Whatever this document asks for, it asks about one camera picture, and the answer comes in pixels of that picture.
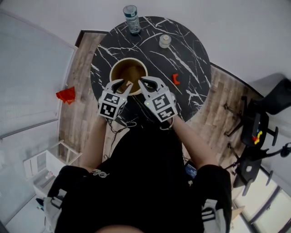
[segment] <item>wooden floor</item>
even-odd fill
[[[76,99],[71,105],[62,105],[60,140],[64,139],[65,143],[78,152],[83,151],[90,129],[96,119],[98,106],[91,88],[90,66],[95,49],[104,36],[104,34],[97,33],[84,34],[67,81],[68,87],[75,87]],[[227,112],[223,105],[227,103],[239,112],[242,108],[241,96],[245,95],[249,100],[252,97],[256,97],[257,94],[238,80],[213,66],[211,71],[211,89],[207,100],[187,124],[216,152],[219,164],[222,167],[226,167],[236,160],[234,156],[231,156],[230,150],[227,148],[228,142],[231,142],[239,156],[244,149],[244,145],[240,142],[241,130],[231,138],[223,135],[225,131],[230,130],[237,123],[237,119]],[[115,122],[113,127],[120,129],[122,126]],[[112,150],[127,131],[128,129],[117,135]],[[113,133],[107,127],[104,159],[112,153],[112,139]]]

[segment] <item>cup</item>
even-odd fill
[[[125,82],[118,88],[118,93],[123,93],[128,85],[132,83],[133,87],[129,96],[135,96],[141,93],[138,80],[143,76],[148,76],[144,63],[136,58],[128,57],[119,60],[113,65],[109,74],[109,80],[110,82],[116,79],[125,80]]]

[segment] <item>phone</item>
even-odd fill
[[[194,167],[194,163],[192,163],[192,161],[188,160],[188,162],[185,164],[185,171],[186,171],[187,182],[189,186],[191,186],[197,174],[197,170]]]

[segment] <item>bottle cap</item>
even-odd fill
[[[168,35],[163,35],[163,39],[167,41],[169,39],[169,36]]]
[[[135,5],[127,5],[125,8],[123,8],[123,14],[127,18],[132,18],[137,15],[137,8]]]

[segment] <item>small white container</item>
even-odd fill
[[[166,49],[170,46],[171,43],[171,37],[169,35],[161,35],[160,36],[160,42],[159,45],[163,49]]]

